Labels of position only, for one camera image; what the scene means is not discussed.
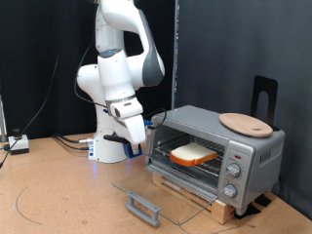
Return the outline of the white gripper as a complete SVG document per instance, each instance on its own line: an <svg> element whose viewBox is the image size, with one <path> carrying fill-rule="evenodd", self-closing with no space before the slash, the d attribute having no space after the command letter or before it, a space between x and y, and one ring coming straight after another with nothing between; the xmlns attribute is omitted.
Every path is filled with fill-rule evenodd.
<svg viewBox="0 0 312 234"><path fill-rule="evenodd" d="M117 136L132 143L133 154L138 154L139 144L145 141L145 128L141 115L143 109L137 98L111 102L108 111Z"/></svg>

